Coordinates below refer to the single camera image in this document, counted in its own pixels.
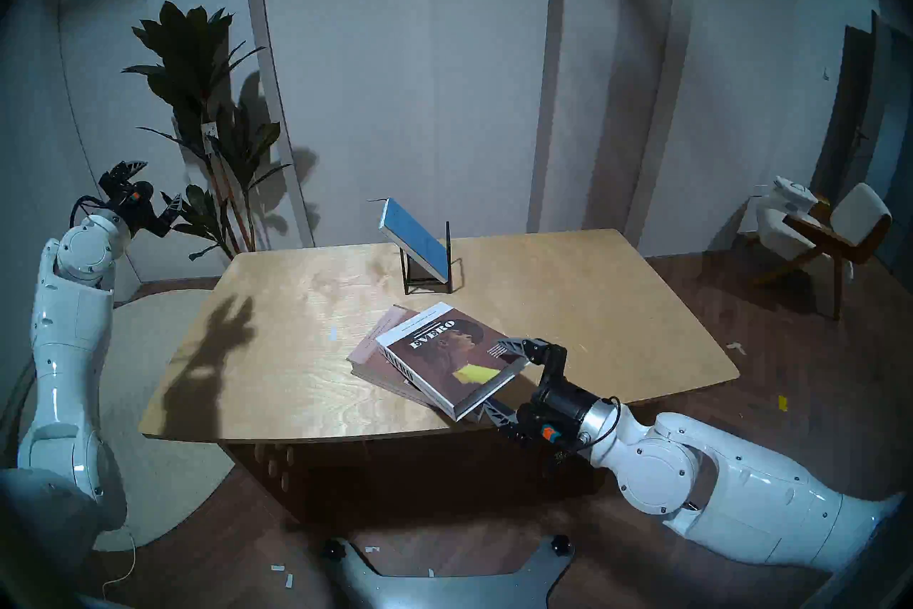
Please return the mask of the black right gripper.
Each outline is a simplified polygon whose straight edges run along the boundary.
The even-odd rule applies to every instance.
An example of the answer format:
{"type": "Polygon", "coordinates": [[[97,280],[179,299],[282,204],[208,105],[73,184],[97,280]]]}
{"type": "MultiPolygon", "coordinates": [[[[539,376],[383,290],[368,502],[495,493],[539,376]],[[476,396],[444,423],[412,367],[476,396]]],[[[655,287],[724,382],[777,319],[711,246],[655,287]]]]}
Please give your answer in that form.
{"type": "Polygon", "coordinates": [[[494,398],[482,410],[501,433],[541,439],[566,454],[582,454],[606,440],[606,399],[565,377],[568,352],[545,340],[498,339],[499,355],[541,366],[541,379],[530,400],[513,410],[494,398]]]}

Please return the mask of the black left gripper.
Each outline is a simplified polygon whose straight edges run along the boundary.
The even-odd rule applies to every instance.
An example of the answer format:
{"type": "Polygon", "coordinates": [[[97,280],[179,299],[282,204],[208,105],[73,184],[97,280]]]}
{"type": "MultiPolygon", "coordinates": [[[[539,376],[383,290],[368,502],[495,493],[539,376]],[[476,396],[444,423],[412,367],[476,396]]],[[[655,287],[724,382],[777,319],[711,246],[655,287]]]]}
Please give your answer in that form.
{"type": "Polygon", "coordinates": [[[140,231],[164,238],[183,213],[184,199],[179,193],[173,197],[161,193],[165,209],[161,214],[155,214],[153,185],[150,182],[134,183],[136,176],[147,165],[148,162],[119,162],[107,171],[107,176],[98,180],[98,186],[107,197],[102,209],[118,217],[118,224],[127,227],[130,238],[136,237],[140,231]]]}

